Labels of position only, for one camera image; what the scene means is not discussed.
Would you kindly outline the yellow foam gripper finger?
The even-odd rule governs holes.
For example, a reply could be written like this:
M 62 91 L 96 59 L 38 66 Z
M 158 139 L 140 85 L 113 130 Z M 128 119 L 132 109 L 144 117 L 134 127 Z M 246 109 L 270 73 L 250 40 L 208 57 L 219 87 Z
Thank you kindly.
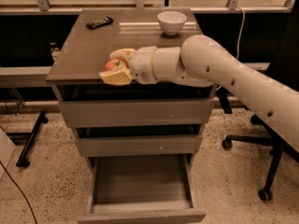
M 134 49 L 118 49 L 112 51 L 109 57 L 111 60 L 114 59 L 121 60 L 126 64 L 126 66 L 129 66 L 129 61 L 134 53 L 135 53 Z
M 102 80 L 106 84 L 113 85 L 113 86 L 128 85 L 134 79 L 130 70 L 125 67 L 115 68 L 110 71 L 101 72 L 100 78 L 102 78 Z

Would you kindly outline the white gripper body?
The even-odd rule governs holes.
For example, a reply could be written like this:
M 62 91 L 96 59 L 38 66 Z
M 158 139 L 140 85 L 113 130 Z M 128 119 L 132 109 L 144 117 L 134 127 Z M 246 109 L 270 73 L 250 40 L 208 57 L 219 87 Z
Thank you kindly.
M 158 80 L 153 74 L 152 59 L 156 47 L 143 47 L 134 52 L 129 67 L 135 80 L 143 85 L 156 84 Z

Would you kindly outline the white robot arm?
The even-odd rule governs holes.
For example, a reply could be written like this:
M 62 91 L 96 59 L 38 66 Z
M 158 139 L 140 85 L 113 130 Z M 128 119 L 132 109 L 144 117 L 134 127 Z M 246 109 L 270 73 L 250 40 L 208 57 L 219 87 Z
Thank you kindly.
M 99 74 L 109 85 L 128 85 L 134 80 L 143 85 L 161 81 L 191 87 L 219 84 L 299 149 L 299 91 L 247 67 L 208 36 L 190 36 L 179 47 L 119 49 L 110 59 L 117 65 Z

